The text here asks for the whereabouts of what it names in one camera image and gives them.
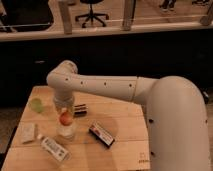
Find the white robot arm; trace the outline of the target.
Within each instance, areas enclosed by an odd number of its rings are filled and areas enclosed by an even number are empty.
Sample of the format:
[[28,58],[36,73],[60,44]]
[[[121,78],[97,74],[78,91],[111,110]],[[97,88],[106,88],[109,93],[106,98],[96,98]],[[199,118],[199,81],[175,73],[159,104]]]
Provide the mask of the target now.
[[57,65],[46,80],[60,107],[74,103],[74,91],[145,106],[151,171],[211,171],[207,111],[192,81],[180,76],[80,75],[70,60]]

